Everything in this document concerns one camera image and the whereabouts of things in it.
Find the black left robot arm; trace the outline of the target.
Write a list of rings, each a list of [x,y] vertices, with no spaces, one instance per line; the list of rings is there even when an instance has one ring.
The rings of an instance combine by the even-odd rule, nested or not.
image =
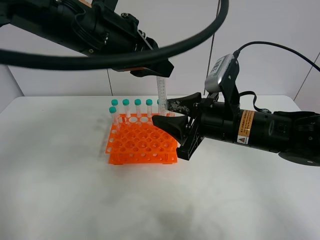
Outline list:
[[[13,25],[81,53],[81,57],[46,56],[1,50],[0,62],[23,68],[58,71],[113,69],[136,77],[167,78],[174,66],[168,59],[139,63],[137,53],[158,44],[138,29],[139,20],[117,14],[115,0],[3,0],[0,24]]]

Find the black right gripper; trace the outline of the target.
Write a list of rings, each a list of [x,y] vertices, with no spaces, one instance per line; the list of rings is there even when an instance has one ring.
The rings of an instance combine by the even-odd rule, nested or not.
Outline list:
[[[240,121],[238,91],[223,92],[224,102],[217,101],[218,93],[203,98],[200,92],[167,100],[167,109],[182,116],[152,117],[153,125],[165,131],[182,146],[200,144],[204,138],[235,143]]]

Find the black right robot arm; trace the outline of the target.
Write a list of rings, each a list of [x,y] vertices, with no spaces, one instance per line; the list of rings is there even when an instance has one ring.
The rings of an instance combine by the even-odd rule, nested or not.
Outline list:
[[[155,115],[153,125],[172,136],[180,146],[177,157],[190,160],[203,139],[232,143],[276,153],[305,166],[320,165],[320,115],[310,111],[275,111],[266,108],[240,109],[240,97],[252,91],[206,98],[197,92],[172,98],[167,108],[178,116]]]

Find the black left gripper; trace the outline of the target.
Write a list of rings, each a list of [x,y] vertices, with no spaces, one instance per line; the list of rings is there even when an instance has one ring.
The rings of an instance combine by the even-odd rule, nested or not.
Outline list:
[[[157,49],[157,42],[138,29],[137,18],[130,13],[115,13],[117,3],[116,0],[93,0],[90,5],[82,5],[76,10],[74,33],[85,44],[85,50],[90,55],[107,55]],[[130,72],[138,78],[168,78],[174,70],[168,57],[152,60],[127,57],[112,60],[109,64],[117,72]]]

